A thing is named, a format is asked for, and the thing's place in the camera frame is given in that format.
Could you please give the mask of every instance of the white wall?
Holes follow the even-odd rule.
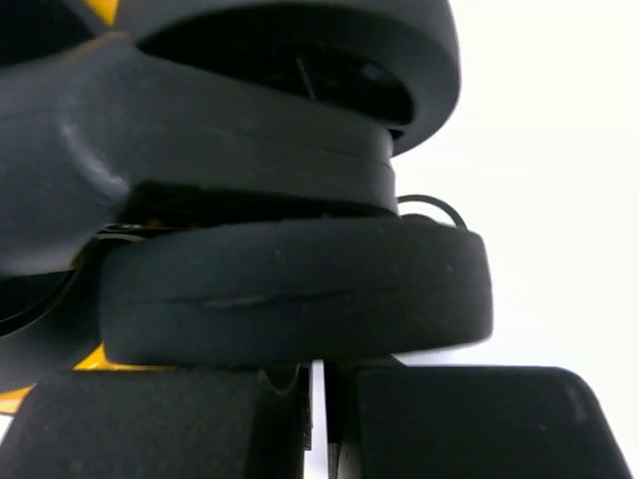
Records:
[[[398,192],[449,201],[484,236],[496,332],[403,359],[571,368],[639,476],[639,1],[452,4],[462,99],[396,160]],[[324,454],[310,476],[322,477]]]

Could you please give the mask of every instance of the curved black wire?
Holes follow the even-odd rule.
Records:
[[[442,200],[438,198],[430,197],[428,195],[406,195],[405,197],[399,197],[397,199],[398,205],[403,205],[405,203],[425,203],[427,205],[432,205],[434,207],[437,207],[450,216],[450,219],[452,220],[452,222],[455,224],[456,227],[462,230],[468,230],[468,227],[466,226],[466,222],[463,220],[463,218],[457,212],[457,210],[453,208],[451,205],[449,205],[448,203],[443,202]],[[404,218],[417,218],[417,217],[423,217],[423,215],[406,215]]]

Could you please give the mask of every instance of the wire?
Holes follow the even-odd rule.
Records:
[[[452,222],[455,224],[456,227],[458,227],[461,230],[468,230],[468,227],[466,226],[465,221],[463,220],[461,215],[457,212],[457,210],[453,208],[451,205],[449,205],[448,203],[438,198],[429,197],[428,195],[406,195],[405,197],[399,197],[397,199],[398,205],[403,205],[405,203],[424,203],[427,205],[432,205],[434,207],[437,207],[450,217],[450,219],[452,220]],[[416,215],[416,214],[405,215],[403,218],[405,219],[420,218],[420,219],[428,219],[433,221],[433,219],[429,217],[426,217],[424,215]]]

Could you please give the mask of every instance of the yellow surface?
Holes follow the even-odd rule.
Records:
[[[101,345],[93,351],[86,359],[80,362],[74,369],[76,370],[107,370],[107,371],[136,371],[145,369],[138,366],[126,366],[109,362],[104,354],[104,347]],[[32,387],[25,387],[16,391],[0,394],[0,413],[14,414],[24,397],[31,391]]]
[[[89,5],[107,25],[113,25],[120,0],[84,0],[84,3]]]

